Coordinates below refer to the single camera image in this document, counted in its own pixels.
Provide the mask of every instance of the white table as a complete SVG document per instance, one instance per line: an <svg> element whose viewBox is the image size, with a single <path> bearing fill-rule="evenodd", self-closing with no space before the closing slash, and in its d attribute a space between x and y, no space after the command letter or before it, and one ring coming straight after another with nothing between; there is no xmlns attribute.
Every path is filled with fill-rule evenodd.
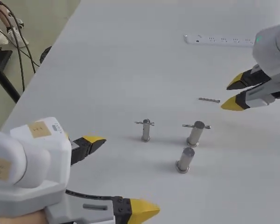
<svg viewBox="0 0 280 224"><path fill-rule="evenodd" d="M254 35L280 23L280 0L139 2L83 0L3 131L55 116L72 139L106 137L72 168L69 189L154 202L148 224L280 224L280 100L245 112L197 100L237 94L226 85L255 62L251 49L183 41ZM134 122L146 118L155 127L143 143ZM182 124L196 120L212 129L181 175Z"/></svg>

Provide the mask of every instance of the black stand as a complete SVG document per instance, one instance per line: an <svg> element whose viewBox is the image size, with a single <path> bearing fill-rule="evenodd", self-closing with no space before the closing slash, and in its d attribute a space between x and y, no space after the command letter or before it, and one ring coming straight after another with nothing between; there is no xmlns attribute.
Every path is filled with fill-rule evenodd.
<svg viewBox="0 0 280 224"><path fill-rule="evenodd" d="M11 84L11 82L8 80L8 78L5 76L1 68L0 68L0 84L8 93L8 95L13 99L13 101L17 103L18 100L20 99L20 95L17 92L17 90L14 88L14 86Z"/></svg>
<svg viewBox="0 0 280 224"><path fill-rule="evenodd" d="M4 71L12 54L13 54L12 50L0 50L0 69L1 69L1 71Z"/></svg>

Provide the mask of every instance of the power strip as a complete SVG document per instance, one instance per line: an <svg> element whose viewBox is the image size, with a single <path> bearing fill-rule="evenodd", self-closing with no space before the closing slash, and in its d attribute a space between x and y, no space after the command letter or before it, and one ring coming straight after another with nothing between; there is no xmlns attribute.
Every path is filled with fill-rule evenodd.
<svg viewBox="0 0 280 224"><path fill-rule="evenodd" d="M226 35L184 35L183 37L187 44L249 48L254 45L254 38L238 38Z"/></svg>

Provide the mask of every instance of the robotic arm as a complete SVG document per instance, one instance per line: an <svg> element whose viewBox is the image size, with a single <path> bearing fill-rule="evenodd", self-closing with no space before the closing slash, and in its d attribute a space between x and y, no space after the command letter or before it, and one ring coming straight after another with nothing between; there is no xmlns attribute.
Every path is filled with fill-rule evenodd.
<svg viewBox="0 0 280 224"><path fill-rule="evenodd" d="M100 137L71 142L51 117L0 132L0 217L41 209L50 224L140 224L159 212L144 200L91 196L67 190L70 167L95 152Z"/></svg>
<svg viewBox="0 0 280 224"><path fill-rule="evenodd" d="M280 99L280 25L257 33L253 57L258 64L237 75L227 90L253 87L228 99L222 104L223 109L243 111L266 106Z"/></svg>

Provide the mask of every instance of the tan label sticker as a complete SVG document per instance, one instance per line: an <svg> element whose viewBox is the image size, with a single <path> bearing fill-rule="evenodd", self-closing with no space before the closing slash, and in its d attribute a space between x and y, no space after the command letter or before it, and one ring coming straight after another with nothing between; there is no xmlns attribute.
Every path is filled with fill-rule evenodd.
<svg viewBox="0 0 280 224"><path fill-rule="evenodd" d="M8 180L10 168L11 162L0 158L0 180Z"/></svg>
<svg viewBox="0 0 280 224"><path fill-rule="evenodd" d="M46 126L45 122L39 121L35 122L33 124L28 125L33 138L39 138L39 137L45 137L45 136L50 136L51 132Z"/></svg>

